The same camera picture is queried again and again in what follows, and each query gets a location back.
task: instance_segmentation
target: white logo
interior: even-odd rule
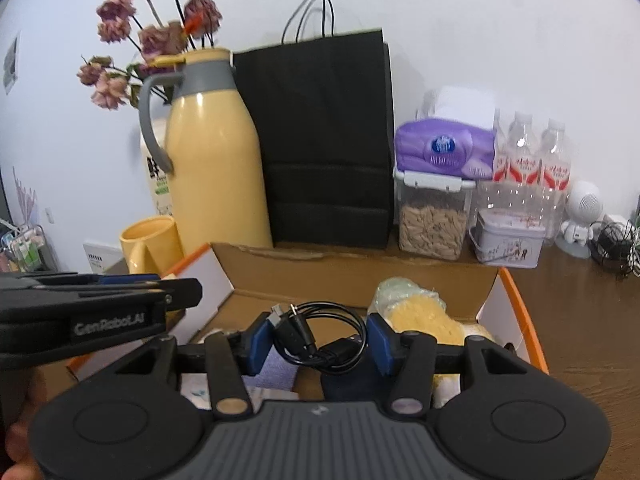
[[[139,325],[145,322],[145,313],[129,314],[127,317],[114,317],[113,319],[101,319],[96,323],[77,323],[74,334],[77,336],[89,335],[105,330],[115,330],[126,326]]]
[[[311,410],[311,413],[317,416],[323,416],[328,411],[329,411],[328,407],[323,406],[322,404],[318,404],[314,409]]]

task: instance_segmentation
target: red and white bottle label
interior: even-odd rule
[[[523,184],[538,182],[540,159],[533,155],[517,155],[509,160],[507,180]]]
[[[501,182],[507,178],[509,157],[506,153],[496,153],[494,157],[494,182]]]
[[[562,162],[550,162],[542,166],[542,178],[540,184],[549,189],[563,191],[569,184],[569,172],[571,166]]]

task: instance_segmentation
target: bottle cap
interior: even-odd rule
[[[555,119],[549,119],[549,129],[564,131],[564,123],[562,121],[556,121]]]
[[[516,112],[515,113],[515,119],[519,123],[531,124],[533,122],[533,115],[526,114],[526,113],[523,113],[523,112]]]

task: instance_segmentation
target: grey pitcher neck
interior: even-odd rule
[[[176,85],[174,99],[214,90],[235,90],[236,82],[226,59],[184,65],[184,78]]]

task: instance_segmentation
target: yellow pitcher lid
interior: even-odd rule
[[[156,56],[148,65],[155,68],[164,68],[178,64],[200,63],[203,61],[229,60],[230,50],[227,48],[200,48],[177,54],[176,56]]]

